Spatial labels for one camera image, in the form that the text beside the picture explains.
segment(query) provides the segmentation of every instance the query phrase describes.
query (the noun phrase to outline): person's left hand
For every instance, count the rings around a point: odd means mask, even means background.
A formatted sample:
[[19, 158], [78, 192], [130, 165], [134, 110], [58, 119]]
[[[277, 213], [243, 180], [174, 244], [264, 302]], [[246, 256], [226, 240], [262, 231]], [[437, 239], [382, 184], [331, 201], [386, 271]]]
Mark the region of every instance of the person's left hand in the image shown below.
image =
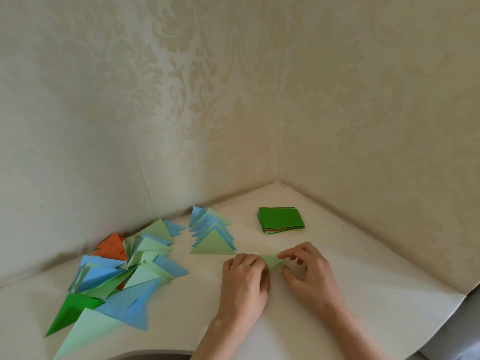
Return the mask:
[[223, 263], [220, 305], [216, 318], [249, 331], [264, 311], [270, 289], [265, 260], [254, 254], [237, 254]]

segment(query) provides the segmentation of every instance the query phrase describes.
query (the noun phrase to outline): beige wall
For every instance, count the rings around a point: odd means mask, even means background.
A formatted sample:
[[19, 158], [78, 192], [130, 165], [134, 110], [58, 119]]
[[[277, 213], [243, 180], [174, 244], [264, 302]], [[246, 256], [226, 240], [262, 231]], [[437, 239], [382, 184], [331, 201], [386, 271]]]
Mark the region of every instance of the beige wall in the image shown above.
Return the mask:
[[274, 181], [288, 0], [0, 0], [0, 285]]
[[280, 178], [467, 293], [480, 280], [480, 0], [297, 0]]

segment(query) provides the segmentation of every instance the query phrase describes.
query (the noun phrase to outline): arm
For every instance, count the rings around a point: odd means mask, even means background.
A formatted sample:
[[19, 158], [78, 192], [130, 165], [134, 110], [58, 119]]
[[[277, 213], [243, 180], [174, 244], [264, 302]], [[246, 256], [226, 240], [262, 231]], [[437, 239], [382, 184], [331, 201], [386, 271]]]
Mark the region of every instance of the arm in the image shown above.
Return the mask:
[[388, 360], [348, 309], [330, 264], [315, 246], [305, 242], [282, 251], [278, 258], [305, 264], [304, 280], [295, 277], [287, 266], [282, 269], [283, 278], [300, 302], [325, 323], [346, 360]]
[[210, 322], [190, 360], [228, 360], [262, 314], [268, 299], [270, 277], [265, 260], [237, 254], [223, 264], [218, 313]]

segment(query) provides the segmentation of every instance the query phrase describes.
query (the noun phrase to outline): hand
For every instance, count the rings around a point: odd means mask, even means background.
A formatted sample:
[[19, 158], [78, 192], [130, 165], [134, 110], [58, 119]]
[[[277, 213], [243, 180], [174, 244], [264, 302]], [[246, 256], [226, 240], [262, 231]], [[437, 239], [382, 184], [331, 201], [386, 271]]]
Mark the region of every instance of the hand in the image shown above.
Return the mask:
[[237, 254], [223, 263], [220, 305], [217, 319], [232, 322], [245, 331], [264, 311], [270, 289], [270, 275], [265, 260], [254, 254]]
[[298, 265], [305, 263], [304, 280], [295, 277], [286, 265], [282, 275], [293, 294], [315, 315], [326, 320], [333, 310], [347, 308], [328, 260], [310, 242], [284, 250], [277, 257], [297, 260]]

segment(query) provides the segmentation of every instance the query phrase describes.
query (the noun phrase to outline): forearm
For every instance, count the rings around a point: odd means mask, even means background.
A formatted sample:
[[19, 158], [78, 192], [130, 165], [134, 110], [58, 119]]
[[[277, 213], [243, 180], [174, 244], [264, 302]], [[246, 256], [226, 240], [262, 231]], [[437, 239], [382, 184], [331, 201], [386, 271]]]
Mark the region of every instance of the forearm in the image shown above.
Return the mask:
[[322, 317], [345, 360], [388, 360], [366, 333], [360, 321], [345, 306], [333, 307]]
[[190, 360], [228, 360], [247, 336], [236, 321], [213, 318]]

